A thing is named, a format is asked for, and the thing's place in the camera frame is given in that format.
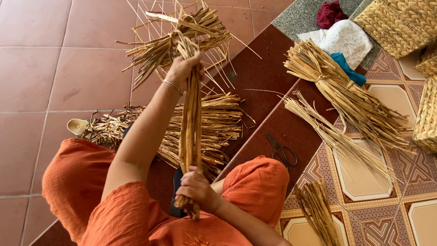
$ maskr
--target right hand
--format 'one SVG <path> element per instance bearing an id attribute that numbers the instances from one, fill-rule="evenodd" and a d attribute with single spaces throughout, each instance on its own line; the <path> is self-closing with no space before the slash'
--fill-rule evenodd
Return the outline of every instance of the right hand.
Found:
<path id="1" fill-rule="evenodd" d="M 185 173 L 181 178 L 176 199 L 184 195 L 199 203 L 201 210 L 214 214 L 226 200 L 211 188 L 208 180 L 196 166 L 190 166 L 190 170 L 191 172 Z"/>

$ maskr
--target scissor blade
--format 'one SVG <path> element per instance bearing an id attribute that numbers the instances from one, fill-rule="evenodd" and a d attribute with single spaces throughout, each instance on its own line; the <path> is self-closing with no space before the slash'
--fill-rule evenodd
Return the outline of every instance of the scissor blade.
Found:
<path id="1" fill-rule="evenodd" d="M 268 132 L 266 132 L 266 134 L 267 134 L 267 137 L 269 138 L 269 140 L 270 140 L 270 142 L 271 142 L 271 144 L 273 146 L 273 149 L 278 148 L 279 144 L 276 142 L 276 140 L 273 138 L 273 136 L 270 133 L 268 133 Z"/>

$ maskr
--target blue cloth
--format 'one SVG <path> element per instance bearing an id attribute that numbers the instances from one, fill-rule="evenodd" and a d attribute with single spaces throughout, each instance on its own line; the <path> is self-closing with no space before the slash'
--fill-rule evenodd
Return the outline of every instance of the blue cloth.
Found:
<path id="1" fill-rule="evenodd" d="M 352 70 L 347 64 L 346 59 L 344 58 L 343 53 L 337 52 L 332 53 L 330 57 L 340 65 L 341 69 L 347 74 L 347 76 L 355 82 L 359 87 L 363 86 L 366 83 L 366 77 Z"/>

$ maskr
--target orange clothing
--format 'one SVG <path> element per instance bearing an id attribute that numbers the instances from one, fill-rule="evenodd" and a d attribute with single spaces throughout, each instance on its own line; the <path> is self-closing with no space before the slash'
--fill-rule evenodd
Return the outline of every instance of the orange clothing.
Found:
<path id="1" fill-rule="evenodd" d="M 201 212 L 197 221 L 169 216 L 149 197 L 143 181 L 124 184 L 100 202 L 114 156 L 89 141 L 67 139 L 44 174 L 42 195 L 78 245 L 184 246 L 196 239 L 205 245 L 251 245 L 212 214 Z M 228 174 L 222 196 L 274 227 L 288 179 L 282 163 L 259 156 Z"/>

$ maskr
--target dried grass bundle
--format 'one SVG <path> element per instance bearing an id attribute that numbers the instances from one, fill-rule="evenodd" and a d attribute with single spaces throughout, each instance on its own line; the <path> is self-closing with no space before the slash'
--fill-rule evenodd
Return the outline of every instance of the dried grass bundle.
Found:
<path id="1" fill-rule="evenodd" d="M 306 220 L 319 235 L 320 239 L 327 246 L 340 246 L 323 181 L 319 179 L 310 184 L 305 184 L 304 191 L 295 187 L 295 192 Z M 306 212 L 304 202 L 307 204 L 314 221 Z"/>
<path id="2" fill-rule="evenodd" d="M 397 146 L 408 145 L 399 133 L 407 127 L 396 121 L 406 120 L 406 116 L 389 109 L 369 91 L 358 87 L 311 39 L 295 43 L 286 56 L 288 60 L 284 65 L 291 70 L 287 72 L 314 82 L 341 119 L 357 128 L 367 140 L 372 139 L 384 151 L 387 151 L 386 147 L 408 151 Z"/>
<path id="3" fill-rule="evenodd" d="M 368 170 L 380 172 L 387 179 L 393 180 L 389 168 L 380 159 L 358 146 L 350 137 L 335 128 L 307 103 L 300 92 L 294 94 L 298 96 L 302 105 L 296 100 L 285 98 L 285 108 L 308 122 L 329 147 L 336 150 L 344 158 L 351 160 L 351 162 L 352 160 L 359 160 Z"/>
<path id="4" fill-rule="evenodd" d="M 203 173 L 211 181 L 229 162 L 229 157 L 222 148 L 228 146 L 230 140 L 239 138 L 242 132 L 241 122 L 245 112 L 239 107 L 241 102 L 238 95 L 230 93 L 207 95 L 201 99 L 201 157 Z M 145 108 L 125 106 L 126 110 L 115 116 L 106 114 L 104 118 L 91 119 L 90 128 L 81 138 L 96 144 L 111 144 L 113 149 L 117 149 L 123 140 L 125 129 L 136 121 Z M 183 104 L 176 106 L 157 152 L 158 157 L 174 168 L 178 168 L 180 164 L 178 154 L 183 109 Z"/>
<path id="5" fill-rule="evenodd" d="M 162 71 L 170 68 L 172 64 L 172 58 L 175 56 L 174 53 L 176 52 L 176 50 L 173 48 L 175 46 L 174 38 L 177 36 L 177 30 L 179 30 L 183 36 L 187 37 L 188 39 L 197 39 L 199 41 L 198 48 L 201 52 L 205 52 L 211 48 L 220 47 L 224 41 L 232 38 L 232 35 L 226 30 L 225 26 L 222 25 L 222 22 L 219 20 L 218 16 L 215 15 L 217 11 L 210 11 L 209 7 L 207 7 L 204 2 L 202 3 L 204 7 L 196 13 L 191 14 L 184 13 L 184 8 L 181 6 L 180 10 L 176 11 L 179 12 L 179 18 L 174 18 L 174 13 L 164 15 L 143 11 L 143 14 L 148 18 L 147 23 L 143 23 L 142 25 L 133 28 L 139 42 L 126 43 L 122 41 L 116 41 L 123 44 L 141 45 L 127 51 L 127 57 L 133 56 L 132 63 L 129 67 L 123 70 L 126 71 L 133 66 L 142 64 L 138 69 L 139 75 L 135 78 L 135 87 L 132 90 L 135 90 L 144 81 L 146 81 L 147 78 L 158 67 L 160 67 Z M 151 26 L 153 27 L 153 22 L 175 23 L 176 28 L 174 28 L 172 24 L 174 31 L 171 33 L 160 38 L 144 42 L 136 32 L 136 29 L 143 26 L 149 29 Z M 227 50 L 223 52 L 220 49 L 218 54 L 219 56 L 224 56 L 224 58 L 226 58 L 226 55 L 229 55 Z"/>
<path id="6" fill-rule="evenodd" d="M 177 51 L 187 60 L 194 57 L 199 52 L 199 46 L 194 44 L 188 37 L 176 30 L 179 38 L 177 39 Z M 184 109 L 182 110 L 182 124 L 180 126 L 179 139 L 179 160 L 182 173 L 190 171 L 190 166 L 195 165 L 202 170 L 201 151 L 201 79 L 200 64 L 191 69 L 187 78 L 187 96 L 185 97 Z M 179 196 L 174 202 L 175 207 L 183 208 L 190 218 L 200 218 L 199 204 L 186 196 Z"/>

